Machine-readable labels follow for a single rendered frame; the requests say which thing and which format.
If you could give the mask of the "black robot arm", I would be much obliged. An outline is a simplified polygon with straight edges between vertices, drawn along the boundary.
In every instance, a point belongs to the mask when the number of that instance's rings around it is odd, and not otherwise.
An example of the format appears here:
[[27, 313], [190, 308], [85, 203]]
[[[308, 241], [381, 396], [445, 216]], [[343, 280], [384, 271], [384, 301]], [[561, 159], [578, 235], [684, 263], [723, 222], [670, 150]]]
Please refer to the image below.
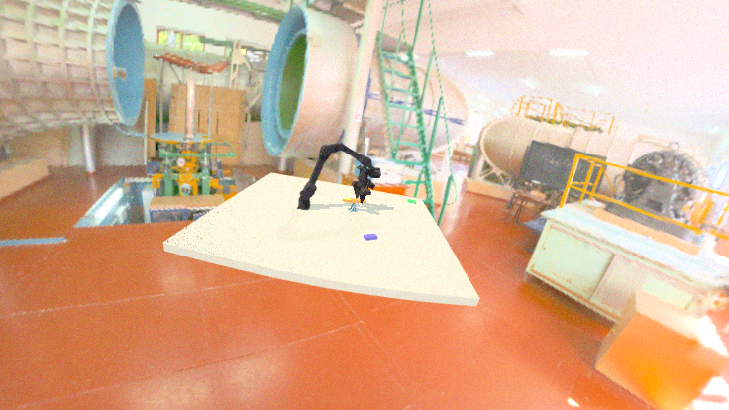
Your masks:
[[[349, 156], [356, 158], [362, 165], [359, 165], [357, 169], [360, 170], [359, 177], [362, 178], [380, 178], [381, 177], [381, 168], [380, 167], [373, 167], [371, 158], [366, 157], [361, 154], [357, 154], [350, 148], [346, 147], [341, 142], [335, 143], [335, 144], [329, 144], [329, 145], [323, 145], [320, 148], [319, 152], [319, 159], [316, 163], [316, 166], [314, 168], [314, 171], [308, 180], [308, 182], [305, 184], [303, 189], [299, 192], [298, 197], [298, 205], [296, 209], [301, 210], [308, 210], [310, 208], [310, 198], [315, 194], [317, 188], [316, 182], [318, 180], [318, 177], [321, 173], [321, 170], [323, 169], [323, 166], [327, 159], [330, 157], [331, 154], [342, 151], [345, 154], [348, 154]], [[368, 167], [368, 168], [367, 168]]]

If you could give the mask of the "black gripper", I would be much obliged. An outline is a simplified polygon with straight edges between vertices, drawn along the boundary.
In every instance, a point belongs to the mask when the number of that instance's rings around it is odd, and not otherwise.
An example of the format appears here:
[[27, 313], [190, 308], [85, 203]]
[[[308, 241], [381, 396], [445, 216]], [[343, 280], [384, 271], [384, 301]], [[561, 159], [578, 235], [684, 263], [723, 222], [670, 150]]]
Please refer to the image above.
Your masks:
[[354, 192], [356, 195], [356, 198], [358, 199], [360, 196], [360, 202], [363, 203], [365, 200], [365, 197], [368, 195], [371, 195], [371, 191], [366, 188], [366, 184], [368, 182], [367, 178], [358, 177], [358, 181], [352, 182], [352, 186], [354, 188]]

